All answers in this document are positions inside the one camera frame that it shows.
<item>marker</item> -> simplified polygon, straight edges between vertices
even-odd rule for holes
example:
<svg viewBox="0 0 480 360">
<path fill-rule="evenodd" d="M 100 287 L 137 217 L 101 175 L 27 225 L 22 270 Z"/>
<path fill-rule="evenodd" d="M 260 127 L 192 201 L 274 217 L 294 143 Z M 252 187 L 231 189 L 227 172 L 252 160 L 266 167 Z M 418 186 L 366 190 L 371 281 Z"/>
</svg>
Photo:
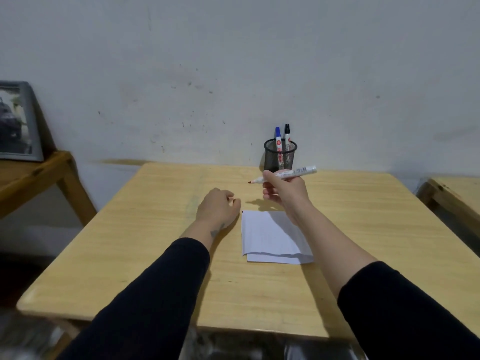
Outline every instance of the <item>marker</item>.
<svg viewBox="0 0 480 360">
<path fill-rule="evenodd" d="M 275 144 L 276 144 L 276 151 L 279 153 L 282 152 L 282 135 L 280 134 L 280 127 L 275 127 Z M 278 170 L 283 169 L 283 154 L 278 155 Z"/>
<path fill-rule="evenodd" d="M 288 152 L 291 149 L 290 144 L 290 124 L 285 124 L 285 151 Z"/>
<path fill-rule="evenodd" d="M 294 170 L 285 170 L 283 172 L 276 172 L 274 175 L 280 179 L 286 180 L 288 178 L 300 177 L 307 174 L 314 174 L 317 172 L 317 167 L 315 165 L 304 166 L 303 168 L 297 168 Z M 249 183 L 263 183 L 265 178 L 263 176 L 258 177 L 257 179 L 249 181 Z"/>
</svg>

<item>photograph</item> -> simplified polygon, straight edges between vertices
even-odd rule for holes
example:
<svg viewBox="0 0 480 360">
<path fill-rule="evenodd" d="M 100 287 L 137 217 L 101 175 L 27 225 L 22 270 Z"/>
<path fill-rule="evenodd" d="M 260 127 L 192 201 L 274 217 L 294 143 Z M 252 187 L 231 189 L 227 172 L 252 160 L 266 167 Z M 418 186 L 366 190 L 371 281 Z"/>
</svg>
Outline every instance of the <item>photograph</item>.
<svg viewBox="0 0 480 360">
<path fill-rule="evenodd" d="M 0 87 L 0 152 L 32 155 L 20 88 Z"/>
</svg>

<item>wooden stool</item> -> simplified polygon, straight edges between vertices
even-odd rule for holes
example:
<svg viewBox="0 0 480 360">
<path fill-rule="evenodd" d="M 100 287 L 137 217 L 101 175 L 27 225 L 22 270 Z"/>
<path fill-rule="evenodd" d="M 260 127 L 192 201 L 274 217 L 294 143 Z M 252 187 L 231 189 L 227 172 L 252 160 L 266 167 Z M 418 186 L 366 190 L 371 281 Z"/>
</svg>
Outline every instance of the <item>wooden stool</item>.
<svg viewBox="0 0 480 360">
<path fill-rule="evenodd" d="M 418 190 L 417 197 L 430 210 L 440 205 L 480 237 L 480 178 L 430 177 Z"/>
<path fill-rule="evenodd" d="M 42 163 L 0 160 L 0 218 L 57 183 L 82 225 L 97 214 L 68 151 L 56 151 Z"/>
</svg>

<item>pen holder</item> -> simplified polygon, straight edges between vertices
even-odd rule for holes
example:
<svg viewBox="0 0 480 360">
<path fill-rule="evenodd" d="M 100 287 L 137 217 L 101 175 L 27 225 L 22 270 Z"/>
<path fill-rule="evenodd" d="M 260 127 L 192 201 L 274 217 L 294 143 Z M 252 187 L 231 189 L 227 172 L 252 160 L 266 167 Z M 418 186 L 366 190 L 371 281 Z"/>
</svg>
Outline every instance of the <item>pen holder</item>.
<svg viewBox="0 0 480 360">
<path fill-rule="evenodd" d="M 283 169 L 292 169 L 293 166 L 293 155 L 295 150 L 297 150 L 297 144 L 293 141 L 290 141 L 289 150 L 285 151 L 285 139 L 282 139 L 282 152 L 277 151 L 277 145 L 274 138 L 265 141 L 263 144 L 265 148 L 265 162 L 263 169 L 269 170 L 271 172 L 276 172 L 279 170 L 279 155 L 283 157 Z"/>
</svg>

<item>picture frame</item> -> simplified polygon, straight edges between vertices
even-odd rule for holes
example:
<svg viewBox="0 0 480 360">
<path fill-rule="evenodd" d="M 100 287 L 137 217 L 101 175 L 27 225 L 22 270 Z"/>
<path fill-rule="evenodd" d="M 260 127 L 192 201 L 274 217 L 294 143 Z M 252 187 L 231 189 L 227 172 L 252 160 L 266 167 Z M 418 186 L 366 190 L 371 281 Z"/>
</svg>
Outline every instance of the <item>picture frame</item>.
<svg viewBox="0 0 480 360">
<path fill-rule="evenodd" d="M 44 160 L 35 105 L 30 84 L 0 80 L 0 159 Z"/>
</svg>

